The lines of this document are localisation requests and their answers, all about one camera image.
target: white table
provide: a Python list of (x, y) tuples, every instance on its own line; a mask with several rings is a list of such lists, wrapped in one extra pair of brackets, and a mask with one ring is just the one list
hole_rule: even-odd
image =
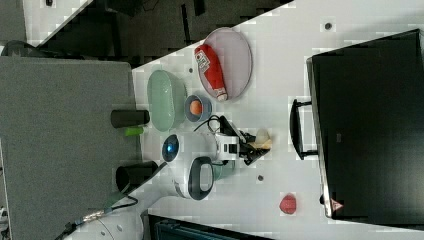
[[(327, 22), (333, 24), (330, 31), (324, 30)], [(206, 200), (163, 198), (150, 213), (273, 239), (423, 239), (424, 232), (327, 219), (318, 202), (318, 161), (297, 157), (288, 127), (293, 99), (309, 96), (308, 57), (418, 27), (424, 27), (424, 2), (419, 0), (296, 0), (234, 27), (244, 34), (252, 50), (251, 82), (239, 99), (215, 102), (213, 109), (252, 134), (267, 128), (273, 148), (250, 167), (239, 162), (235, 174), (216, 182)], [(139, 108), (148, 108), (147, 81), (158, 64), (184, 79), (189, 95), (205, 93), (193, 57), (198, 44), (133, 70)], [(304, 118), (305, 148), (313, 149), (310, 108), (305, 108)], [(186, 121), (177, 131), (191, 131), (195, 126)], [(150, 126), (141, 136), (144, 159), (159, 160), (161, 144), (168, 135)], [(263, 182), (257, 180), (258, 175), (264, 176)], [(298, 200), (294, 216), (283, 214), (278, 207), (289, 192)]]
[(48, 7), (45, 0), (23, 0), (27, 42), (35, 47), (45, 43), (92, 1), (54, 0)]

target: green bowl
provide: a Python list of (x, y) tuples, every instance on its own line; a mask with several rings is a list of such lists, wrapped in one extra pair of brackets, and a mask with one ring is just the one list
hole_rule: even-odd
[(172, 73), (157, 70), (147, 84), (150, 117), (161, 132), (176, 128), (184, 122), (184, 101), (187, 92), (182, 80)]

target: dark floor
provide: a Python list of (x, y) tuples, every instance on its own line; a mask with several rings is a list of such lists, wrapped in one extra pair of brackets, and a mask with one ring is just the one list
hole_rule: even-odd
[(136, 67), (291, 0), (107, 0), (107, 7), (97, 1), (42, 47)]

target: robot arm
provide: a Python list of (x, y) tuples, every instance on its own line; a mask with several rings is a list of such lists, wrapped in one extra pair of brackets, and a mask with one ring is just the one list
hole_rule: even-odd
[(129, 194), (138, 200), (137, 204), (119, 208), (133, 203), (129, 198), (123, 198), (112, 209), (87, 215), (75, 221), (77, 229), (65, 239), (143, 239), (144, 229), (140, 215), (160, 198), (178, 195), (170, 174), (169, 165), (162, 164), (149, 180)]
[(67, 233), (72, 234), (65, 239), (143, 239), (140, 215), (160, 198), (179, 196), (202, 200), (213, 187), (213, 161), (243, 158), (250, 165), (266, 153), (246, 143), (251, 135), (244, 134), (241, 138), (241, 134), (238, 131), (230, 134), (191, 132), (169, 136), (162, 146), (162, 157), (166, 163), (147, 182), (129, 194), (137, 199), (137, 204), (132, 205), (133, 200), (123, 198), (110, 209), (85, 216), (69, 225)]

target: orange fruit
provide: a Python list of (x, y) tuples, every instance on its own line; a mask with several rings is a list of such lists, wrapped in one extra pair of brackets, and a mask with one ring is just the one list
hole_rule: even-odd
[(194, 100), (190, 103), (190, 112), (193, 115), (201, 115), (203, 111), (202, 104), (199, 100)]

